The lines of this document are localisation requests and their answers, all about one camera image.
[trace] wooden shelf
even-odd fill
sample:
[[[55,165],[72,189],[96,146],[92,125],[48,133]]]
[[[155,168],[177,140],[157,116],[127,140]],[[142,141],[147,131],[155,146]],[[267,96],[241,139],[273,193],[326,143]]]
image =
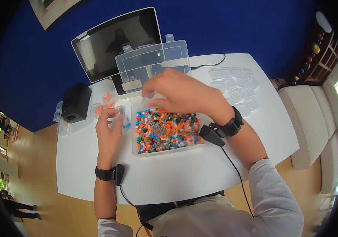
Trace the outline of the wooden shelf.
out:
[[[312,45],[318,38],[319,32],[320,26],[315,21],[304,50],[285,78],[286,83],[289,85],[292,85],[291,82],[294,76],[299,73],[302,65],[307,61],[307,56],[312,52]],[[315,54],[313,60],[310,62],[310,69],[302,74],[297,85],[322,85],[335,67],[338,61],[338,39],[334,32],[325,33],[323,40],[321,40],[321,45],[319,45],[319,49],[319,54]]]

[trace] black watch strap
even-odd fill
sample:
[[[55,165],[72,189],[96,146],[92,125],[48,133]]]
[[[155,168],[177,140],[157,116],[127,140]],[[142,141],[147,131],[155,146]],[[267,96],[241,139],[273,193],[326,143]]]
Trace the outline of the black watch strap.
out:
[[[233,136],[238,133],[243,123],[243,118],[240,112],[232,106],[233,110],[235,111],[235,117],[232,118],[228,124],[224,126],[219,126],[220,129],[226,134],[226,136]]]
[[[95,175],[103,181],[110,181],[115,179],[115,167],[110,170],[98,169],[95,167]]]

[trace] person's left hand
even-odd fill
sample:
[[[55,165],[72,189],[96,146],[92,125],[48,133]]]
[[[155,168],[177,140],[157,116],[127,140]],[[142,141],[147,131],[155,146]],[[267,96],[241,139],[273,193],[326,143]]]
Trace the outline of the person's left hand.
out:
[[[108,118],[114,118],[119,110],[114,108],[104,109],[95,126],[98,137],[98,168],[109,170],[112,166],[112,158],[119,146],[122,137],[123,116],[120,115],[116,121],[115,129],[111,130]]]

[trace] black ball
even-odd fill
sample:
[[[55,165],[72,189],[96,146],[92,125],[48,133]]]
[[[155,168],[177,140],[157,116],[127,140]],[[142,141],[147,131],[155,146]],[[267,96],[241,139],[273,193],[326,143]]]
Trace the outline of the black ball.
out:
[[[307,70],[310,69],[310,64],[309,64],[308,62],[305,62],[305,63],[303,64],[302,68],[303,68],[304,70],[307,71]]]

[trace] hand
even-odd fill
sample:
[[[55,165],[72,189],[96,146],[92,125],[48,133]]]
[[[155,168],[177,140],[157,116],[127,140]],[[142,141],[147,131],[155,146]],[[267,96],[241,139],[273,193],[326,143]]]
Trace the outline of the hand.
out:
[[[160,107],[173,113],[200,112],[210,116],[214,122],[224,126],[235,112],[220,90],[209,87],[200,81],[174,69],[150,78],[143,85],[142,97],[157,91],[166,99],[155,99],[149,106]]]
[[[116,121],[115,129],[111,130],[108,125],[111,121],[108,118],[114,118],[119,110],[110,108],[104,109],[98,118],[95,130],[98,137],[98,168],[109,170],[112,165],[112,158],[119,146],[122,137],[123,116],[120,115]]]

